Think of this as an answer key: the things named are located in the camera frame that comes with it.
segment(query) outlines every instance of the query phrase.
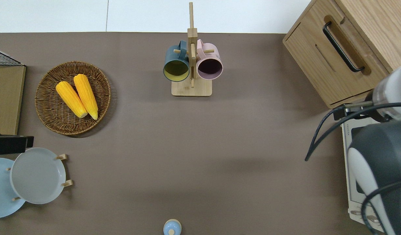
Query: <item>wooden cabinet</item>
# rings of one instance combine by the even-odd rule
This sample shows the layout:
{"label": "wooden cabinet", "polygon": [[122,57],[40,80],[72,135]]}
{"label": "wooden cabinet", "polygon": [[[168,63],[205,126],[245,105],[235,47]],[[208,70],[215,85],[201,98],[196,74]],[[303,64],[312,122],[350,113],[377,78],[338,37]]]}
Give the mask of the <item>wooden cabinet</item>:
{"label": "wooden cabinet", "polygon": [[328,107],[361,100],[401,65],[401,0],[312,0],[283,43]]}

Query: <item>wire basket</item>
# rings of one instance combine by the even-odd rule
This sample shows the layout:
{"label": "wire basket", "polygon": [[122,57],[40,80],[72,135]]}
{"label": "wire basket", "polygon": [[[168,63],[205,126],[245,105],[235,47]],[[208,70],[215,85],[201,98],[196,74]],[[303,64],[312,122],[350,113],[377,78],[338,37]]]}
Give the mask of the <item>wire basket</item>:
{"label": "wire basket", "polygon": [[12,59],[10,56],[0,52],[0,66],[25,66],[21,62]]}
{"label": "wire basket", "polygon": [[[89,79],[98,107],[97,120],[90,115],[78,118],[56,91],[59,82],[67,81],[77,92],[73,78],[79,73]],[[35,108],[39,119],[48,129],[62,135],[78,135],[89,131],[105,116],[110,101],[111,86],[102,70],[81,61],[71,61],[52,68],[42,78],[35,94]]]}

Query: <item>white wall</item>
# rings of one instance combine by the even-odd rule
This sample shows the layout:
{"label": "white wall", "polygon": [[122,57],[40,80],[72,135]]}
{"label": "white wall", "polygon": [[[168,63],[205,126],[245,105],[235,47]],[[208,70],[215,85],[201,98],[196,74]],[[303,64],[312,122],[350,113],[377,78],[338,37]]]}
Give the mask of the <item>white wall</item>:
{"label": "white wall", "polygon": [[0,0],[4,32],[286,33],[311,0]]}

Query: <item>mug handle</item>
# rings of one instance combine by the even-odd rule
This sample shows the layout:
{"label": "mug handle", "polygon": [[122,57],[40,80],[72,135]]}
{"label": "mug handle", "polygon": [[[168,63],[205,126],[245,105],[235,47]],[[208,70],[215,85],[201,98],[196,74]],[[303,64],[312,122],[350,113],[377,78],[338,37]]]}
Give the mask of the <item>mug handle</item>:
{"label": "mug handle", "polygon": [[179,59],[184,59],[184,57],[186,56],[186,51],[187,51],[187,42],[185,40],[180,40],[179,43]]}
{"label": "mug handle", "polygon": [[200,59],[203,59],[206,57],[205,52],[203,52],[203,42],[202,39],[198,39],[198,46],[196,48],[196,52],[199,55]]}

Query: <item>corn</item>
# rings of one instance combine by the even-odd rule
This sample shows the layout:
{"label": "corn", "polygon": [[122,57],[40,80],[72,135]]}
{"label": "corn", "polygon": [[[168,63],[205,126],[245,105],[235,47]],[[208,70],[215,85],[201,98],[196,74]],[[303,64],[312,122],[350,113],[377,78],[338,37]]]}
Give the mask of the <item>corn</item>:
{"label": "corn", "polygon": [[93,95],[93,91],[90,87],[87,76],[84,74],[77,74],[77,76],[74,77],[74,85],[77,89],[78,95],[80,96],[81,102],[84,105],[84,108],[86,108],[86,111],[94,120],[97,120],[96,99]]}
{"label": "corn", "polygon": [[83,118],[87,115],[87,111],[84,108],[83,103],[81,103],[77,93],[68,82],[59,82],[56,85],[56,90],[66,105],[69,106],[71,111],[73,111],[78,118]]}

